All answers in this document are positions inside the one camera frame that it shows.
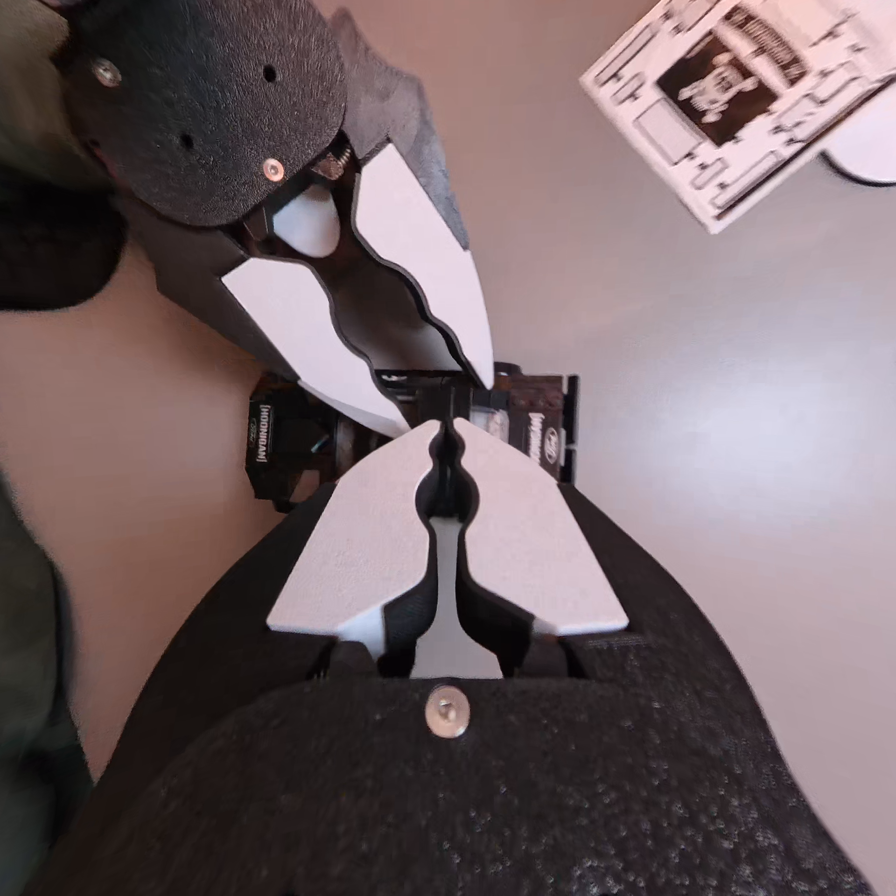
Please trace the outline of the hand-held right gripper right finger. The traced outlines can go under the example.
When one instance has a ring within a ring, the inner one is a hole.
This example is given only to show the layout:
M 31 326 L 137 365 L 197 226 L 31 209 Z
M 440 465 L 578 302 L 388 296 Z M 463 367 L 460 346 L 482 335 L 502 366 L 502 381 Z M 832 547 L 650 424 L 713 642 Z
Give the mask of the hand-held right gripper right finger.
M 628 615 L 554 477 L 467 420 L 455 438 L 463 631 L 502 673 L 522 668 L 533 643 L 624 631 Z

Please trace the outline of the sticker sheet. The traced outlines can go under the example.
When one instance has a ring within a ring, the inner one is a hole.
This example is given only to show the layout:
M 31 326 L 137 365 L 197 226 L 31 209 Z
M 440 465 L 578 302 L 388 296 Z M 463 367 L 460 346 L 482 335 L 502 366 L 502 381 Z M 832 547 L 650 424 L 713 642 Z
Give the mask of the sticker sheet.
M 894 87 L 894 2 L 658 2 L 580 78 L 711 234 Z

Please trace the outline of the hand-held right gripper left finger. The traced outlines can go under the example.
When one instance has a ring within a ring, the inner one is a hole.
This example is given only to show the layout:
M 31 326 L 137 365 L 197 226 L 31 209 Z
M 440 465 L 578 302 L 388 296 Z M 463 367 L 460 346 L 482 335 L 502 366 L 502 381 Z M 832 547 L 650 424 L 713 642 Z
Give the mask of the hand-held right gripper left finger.
M 267 616 L 277 633 L 328 635 L 387 654 L 385 610 L 424 582 L 430 534 L 418 492 L 442 423 L 426 421 L 354 465 L 336 484 Z

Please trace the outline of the black lego car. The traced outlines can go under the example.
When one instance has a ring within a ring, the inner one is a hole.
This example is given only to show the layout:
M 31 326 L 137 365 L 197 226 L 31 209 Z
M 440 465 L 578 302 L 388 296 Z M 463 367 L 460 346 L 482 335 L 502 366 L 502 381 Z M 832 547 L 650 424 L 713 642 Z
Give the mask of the black lego car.
M 559 483 L 575 483 L 579 375 L 526 375 L 516 364 L 498 363 L 491 390 L 460 372 L 377 375 L 411 426 L 452 412 L 519 450 Z M 391 440 L 268 373 L 249 401 L 245 472 L 256 499 L 288 513 Z

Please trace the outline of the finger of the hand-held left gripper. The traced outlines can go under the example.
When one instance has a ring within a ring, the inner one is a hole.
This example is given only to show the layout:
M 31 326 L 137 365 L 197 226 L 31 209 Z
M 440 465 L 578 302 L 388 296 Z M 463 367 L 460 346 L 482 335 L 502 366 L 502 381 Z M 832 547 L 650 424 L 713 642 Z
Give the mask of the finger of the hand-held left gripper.
M 396 402 L 378 386 L 367 357 L 342 338 L 330 294 L 312 268 L 252 257 L 222 283 L 308 393 L 376 433 L 409 432 Z
M 421 315 L 442 333 L 462 369 L 492 388 L 494 345 L 472 252 L 390 141 L 357 175 L 352 225 L 367 250 L 413 286 Z

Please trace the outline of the white booklet stand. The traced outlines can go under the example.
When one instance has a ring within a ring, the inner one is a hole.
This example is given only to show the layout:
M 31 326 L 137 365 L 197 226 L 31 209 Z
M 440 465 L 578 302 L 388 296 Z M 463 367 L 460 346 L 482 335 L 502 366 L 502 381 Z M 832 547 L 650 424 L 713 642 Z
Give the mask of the white booklet stand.
M 884 110 L 837 128 L 822 151 L 837 173 L 860 185 L 895 186 L 895 116 Z

